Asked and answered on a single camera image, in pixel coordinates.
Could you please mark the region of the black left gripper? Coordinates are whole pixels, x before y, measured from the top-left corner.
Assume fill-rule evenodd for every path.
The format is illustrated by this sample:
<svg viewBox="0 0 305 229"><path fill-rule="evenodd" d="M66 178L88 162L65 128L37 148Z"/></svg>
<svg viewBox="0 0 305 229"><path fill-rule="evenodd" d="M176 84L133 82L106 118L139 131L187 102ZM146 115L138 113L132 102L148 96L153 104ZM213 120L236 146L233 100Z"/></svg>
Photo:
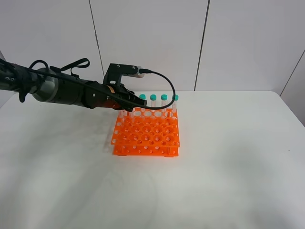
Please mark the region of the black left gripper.
<svg viewBox="0 0 305 229"><path fill-rule="evenodd" d="M112 108L117 111L125 110L127 112L133 111L133 104L136 106L146 106L147 100L142 100L139 98L140 95L136 95L134 92L127 92L124 88L123 91L116 91L116 87L100 84L97 81L88 81L85 83L83 89L83 95L81 97L81 102L83 106L94 109L94 108ZM125 103L116 101L112 97L105 94L105 92L114 94L121 99L129 100L132 103Z"/></svg>

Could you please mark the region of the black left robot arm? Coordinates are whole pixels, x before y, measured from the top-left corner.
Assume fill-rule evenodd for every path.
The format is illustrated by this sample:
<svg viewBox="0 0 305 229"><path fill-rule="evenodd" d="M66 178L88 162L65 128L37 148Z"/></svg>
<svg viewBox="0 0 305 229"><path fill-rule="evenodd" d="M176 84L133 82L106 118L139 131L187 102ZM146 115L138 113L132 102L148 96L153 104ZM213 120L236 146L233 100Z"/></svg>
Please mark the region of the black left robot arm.
<svg viewBox="0 0 305 229"><path fill-rule="evenodd" d="M30 67L23 67L6 60L0 61L0 88L19 94L19 101L25 102L28 94L37 101L55 104L77 105L94 109L97 107L131 111L145 106L146 100L121 83L123 75L138 74L139 68L132 65L110 65L103 83L84 80L79 75L65 71L87 68L90 61L82 58L62 68L49 66L43 60L34 61Z"/></svg>

